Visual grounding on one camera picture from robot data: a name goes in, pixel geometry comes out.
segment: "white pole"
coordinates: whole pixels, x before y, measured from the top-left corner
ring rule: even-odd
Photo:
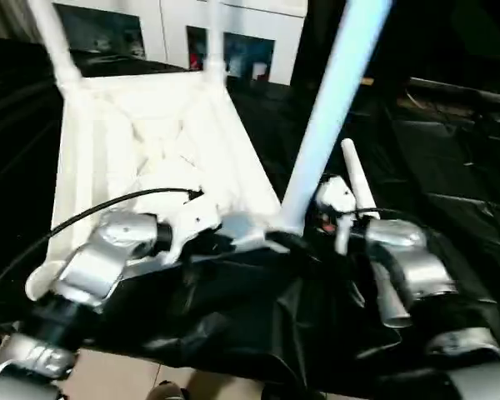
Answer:
[[[393,0],[348,0],[280,212],[282,227],[301,232]]]
[[[48,56],[52,60],[54,75],[60,88],[78,83],[82,78],[68,51],[63,26],[51,0],[28,0],[30,9],[41,33]]]
[[[207,60],[206,74],[210,83],[224,85],[226,66],[224,64],[224,25],[220,0],[208,0]]]
[[[356,198],[357,208],[375,208],[376,202],[374,201],[373,193],[368,186],[367,176],[363,170],[361,160],[359,160],[356,146],[353,144],[352,139],[344,139],[341,142],[342,155],[344,162],[347,164],[348,177],[352,185],[352,192]],[[362,215],[370,215],[371,217],[380,218],[378,212],[362,212]]]

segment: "black plastic sheet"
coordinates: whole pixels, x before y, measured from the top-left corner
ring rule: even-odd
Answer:
[[[119,56],[75,54],[85,76],[171,72]],[[274,189],[288,184],[315,92],[228,80],[228,90]],[[39,46],[0,41],[0,271],[49,229],[63,101]],[[342,135],[354,139],[377,205],[434,229],[431,249],[477,301],[500,341],[500,124],[454,122],[381,104],[362,88]],[[346,168],[333,149],[327,175]],[[0,326],[22,318],[28,274],[45,249],[0,286]],[[369,396],[375,377],[422,365],[414,329],[382,326],[366,266],[269,251],[124,282],[89,344],[149,358],[327,392]]]

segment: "white tube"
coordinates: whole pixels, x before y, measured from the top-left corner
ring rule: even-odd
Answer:
[[[405,328],[411,325],[411,315],[406,311],[400,297],[384,266],[372,263],[374,281],[377,287],[377,309],[383,325],[392,329]]]
[[[224,65],[224,25],[220,0],[208,0],[206,76],[210,83],[224,85],[226,66]]]
[[[349,0],[292,170],[278,223],[301,232],[393,0]]]
[[[363,165],[359,160],[356,146],[353,144],[352,139],[344,139],[341,142],[342,155],[347,164],[348,176],[350,177],[350,184],[352,185],[353,195],[356,198],[357,208],[375,208],[373,193],[368,186]],[[370,215],[374,218],[380,218],[378,212],[363,212],[364,215]]]
[[[52,2],[50,0],[28,0],[28,4],[52,60],[57,85],[62,88],[69,83],[79,82],[82,74],[70,57],[65,32]]]

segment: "floor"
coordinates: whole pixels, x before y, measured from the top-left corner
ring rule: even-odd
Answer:
[[[238,377],[170,368],[155,362],[82,350],[72,376],[60,386],[70,400],[143,400],[162,381],[187,388],[192,400],[259,400],[263,385]],[[330,400],[348,400],[328,394]]]

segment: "silver clamp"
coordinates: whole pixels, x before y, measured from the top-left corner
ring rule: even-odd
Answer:
[[[465,400],[500,400],[500,347],[485,327],[470,327],[437,335],[428,345],[428,354],[457,357],[476,350],[488,350],[491,362],[446,371]]]
[[[342,177],[331,177],[318,189],[316,196],[317,205],[321,209],[332,208],[339,213],[349,213],[356,209],[356,198],[350,187]],[[350,228],[355,219],[354,214],[346,214],[337,221],[337,235],[335,237],[335,251],[346,256],[348,253],[348,240]]]
[[[118,285],[128,260],[147,255],[157,237],[154,216],[107,212],[87,243],[69,258],[52,290],[70,301],[99,309]]]
[[[426,237],[417,225],[373,219],[366,241],[369,258],[388,270],[406,309],[422,298],[457,291],[441,260],[426,249]]]
[[[66,378],[77,358],[73,352],[15,333],[0,349],[0,374],[15,366],[52,380]]]

